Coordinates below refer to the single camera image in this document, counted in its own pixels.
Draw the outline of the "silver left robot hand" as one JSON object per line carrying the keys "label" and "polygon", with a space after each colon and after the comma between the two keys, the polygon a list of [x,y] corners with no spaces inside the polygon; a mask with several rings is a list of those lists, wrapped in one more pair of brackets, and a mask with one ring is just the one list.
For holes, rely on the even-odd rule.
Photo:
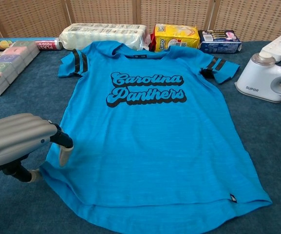
{"label": "silver left robot hand", "polygon": [[27,170],[22,161],[47,143],[59,146],[59,165],[65,166],[73,151],[73,140],[50,120],[31,113],[0,119],[0,171],[21,182],[31,183],[42,178],[38,169]]}

